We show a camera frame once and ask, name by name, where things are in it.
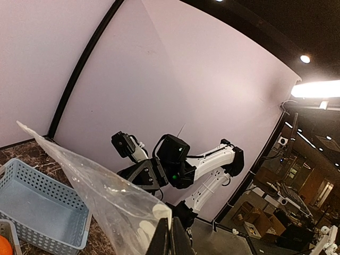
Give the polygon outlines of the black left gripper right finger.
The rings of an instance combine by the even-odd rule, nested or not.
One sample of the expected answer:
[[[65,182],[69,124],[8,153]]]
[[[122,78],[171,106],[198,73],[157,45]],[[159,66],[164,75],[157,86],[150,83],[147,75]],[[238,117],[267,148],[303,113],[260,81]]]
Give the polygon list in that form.
[[[190,255],[192,254],[190,240],[183,229],[178,217],[172,219],[171,226],[171,254]]]

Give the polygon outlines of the clear dotted zip top bag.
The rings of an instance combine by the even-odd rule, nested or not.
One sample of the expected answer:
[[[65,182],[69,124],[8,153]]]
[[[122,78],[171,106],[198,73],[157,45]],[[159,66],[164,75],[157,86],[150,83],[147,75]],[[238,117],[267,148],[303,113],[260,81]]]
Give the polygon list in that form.
[[[47,141],[17,122],[61,166],[116,254],[146,254],[157,224],[172,211],[158,198],[86,157]]]

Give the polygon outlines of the orange toy fruit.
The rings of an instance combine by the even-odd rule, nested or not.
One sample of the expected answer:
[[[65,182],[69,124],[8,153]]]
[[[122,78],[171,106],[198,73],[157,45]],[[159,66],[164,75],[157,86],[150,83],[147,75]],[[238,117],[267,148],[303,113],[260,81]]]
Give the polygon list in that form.
[[[3,236],[0,236],[0,255],[12,255],[13,248],[10,242]]]

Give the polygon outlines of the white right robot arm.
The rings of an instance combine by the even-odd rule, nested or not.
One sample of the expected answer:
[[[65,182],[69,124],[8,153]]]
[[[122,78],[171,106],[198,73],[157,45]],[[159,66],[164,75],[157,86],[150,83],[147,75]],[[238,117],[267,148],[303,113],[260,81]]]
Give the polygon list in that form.
[[[244,152],[226,139],[201,155],[190,156],[190,146],[182,139],[164,134],[149,155],[142,142],[133,135],[117,132],[111,143],[122,158],[129,158],[133,165],[118,175],[143,190],[155,194],[170,184],[176,189],[186,189],[207,175],[200,187],[176,206],[169,204],[173,215],[183,228],[194,223],[203,205],[221,186],[242,172]]]

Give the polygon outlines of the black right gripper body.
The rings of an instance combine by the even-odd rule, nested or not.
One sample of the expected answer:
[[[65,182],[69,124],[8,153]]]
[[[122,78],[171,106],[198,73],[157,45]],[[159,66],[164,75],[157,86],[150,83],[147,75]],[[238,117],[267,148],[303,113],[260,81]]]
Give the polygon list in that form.
[[[117,172],[117,175],[143,190],[159,190],[168,184],[165,171],[158,158],[143,160]]]

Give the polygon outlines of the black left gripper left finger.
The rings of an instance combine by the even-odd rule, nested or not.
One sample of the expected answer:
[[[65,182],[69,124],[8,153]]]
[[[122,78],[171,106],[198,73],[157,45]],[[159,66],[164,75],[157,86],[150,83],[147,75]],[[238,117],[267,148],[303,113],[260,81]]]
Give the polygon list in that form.
[[[168,255],[169,228],[168,219],[161,218],[151,239],[146,255]]]

